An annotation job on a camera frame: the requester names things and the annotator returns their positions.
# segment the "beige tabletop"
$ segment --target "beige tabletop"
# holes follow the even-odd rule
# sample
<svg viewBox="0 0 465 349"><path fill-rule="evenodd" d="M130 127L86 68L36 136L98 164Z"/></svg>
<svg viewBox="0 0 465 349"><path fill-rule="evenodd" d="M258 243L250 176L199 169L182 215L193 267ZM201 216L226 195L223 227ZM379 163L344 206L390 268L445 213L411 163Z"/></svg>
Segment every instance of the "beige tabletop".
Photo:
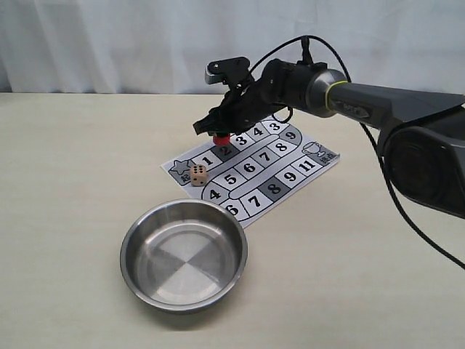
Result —
<svg viewBox="0 0 465 349"><path fill-rule="evenodd" d="M296 113L341 162L247 227L237 287L194 316L144 306L119 249L187 197L160 165L222 96L0 95L0 348L463 348L465 272L397 213L360 125ZM465 221L406 200L465 259Z"/></svg>

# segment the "white backdrop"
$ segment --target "white backdrop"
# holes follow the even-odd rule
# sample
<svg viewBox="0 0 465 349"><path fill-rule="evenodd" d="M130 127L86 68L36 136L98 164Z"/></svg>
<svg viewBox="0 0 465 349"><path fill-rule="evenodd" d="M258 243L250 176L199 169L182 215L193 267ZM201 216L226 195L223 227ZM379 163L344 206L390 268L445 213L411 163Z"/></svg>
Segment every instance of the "white backdrop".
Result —
<svg viewBox="0 0 465 349"><path fill-rule="evenodd" d="M208 62L254 64L302 34L335 46L356 82L465 92L464 0L0 0L0 89L223 92L205 85ZM298 60L299 44L276 57Z"/></svg>

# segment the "stainless steel bowl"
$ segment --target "stainless steel bowl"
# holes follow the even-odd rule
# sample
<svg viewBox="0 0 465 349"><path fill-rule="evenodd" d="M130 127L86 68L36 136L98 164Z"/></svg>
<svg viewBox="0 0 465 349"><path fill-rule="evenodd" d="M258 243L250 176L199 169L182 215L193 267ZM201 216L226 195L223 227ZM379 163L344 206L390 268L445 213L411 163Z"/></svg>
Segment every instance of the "stainless steel bowl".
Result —
<svg viewBox="0 0 465 349"><path fill-rule="evenodd" d="M247 252L243 229L226 209L182 199L151 209L131 226L120 266L142 301L170 313L192 313L236 285Z"/></svg>

